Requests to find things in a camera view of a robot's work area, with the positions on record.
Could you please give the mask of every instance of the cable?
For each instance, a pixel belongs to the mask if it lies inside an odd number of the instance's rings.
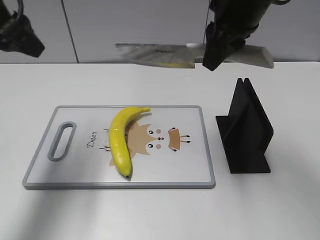
[[[19,20],[22,15],[24,14],[24,2],[23,0],[17,0],[18,1],[18,15],[16,17],[16,20]]]

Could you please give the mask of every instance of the white table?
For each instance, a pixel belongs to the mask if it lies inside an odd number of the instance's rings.
[[[319,240],[320,63],[215,72],[130,64],[0,65],[0,239]],[[229,172],[215,115],[249,77],[274,128],[270,174]],[[200,105],[213,189],[26,190],[58,105]]]

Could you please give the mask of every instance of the gray cutting board rim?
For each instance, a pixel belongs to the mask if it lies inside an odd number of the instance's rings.
[[[38,154],[42,148],[44,141],[46,140],[48,131],[50,130],[52,123],[56,117],[56,114],[60,109],[79,109],[79,108],[125,108],[129,105],[61,105],[57,106],[52,114],[52,117],[47,125],[47,128],[43,134],[43,137],[39,143],[39,146],[33,156],[33,159],[26,171],[26,174],[22,180],[22,185],[26,189],[211,189],[216,185],[213,164],[210,155],[210,149],[207,139],[207,133],[203,118],[202,108],[198,105],[143,105],[138,107],[150,107],[152,109],[197,109],[198,117],[203,134],[203,143],[205,147],[205,154],[207,158],[207,167],[209,171],[208,181],[144,181],[144,182],[28,182],[28,178],[37,160]]]

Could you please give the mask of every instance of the cutting board handle hole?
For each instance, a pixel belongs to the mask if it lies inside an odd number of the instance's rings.
[[[53,162],[62,160],[68,154],[77,125],[72,121],[62,123],[56,131],[51,147],[48,152],[48,159]]]

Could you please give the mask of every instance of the banana tip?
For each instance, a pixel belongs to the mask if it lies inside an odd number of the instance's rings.
[[[150,111],[151,111],[151,108],[150,108],[150,107],[143,107],[143,108],[142,108],[142,112],[143,112],[143,113],[150,112]]]

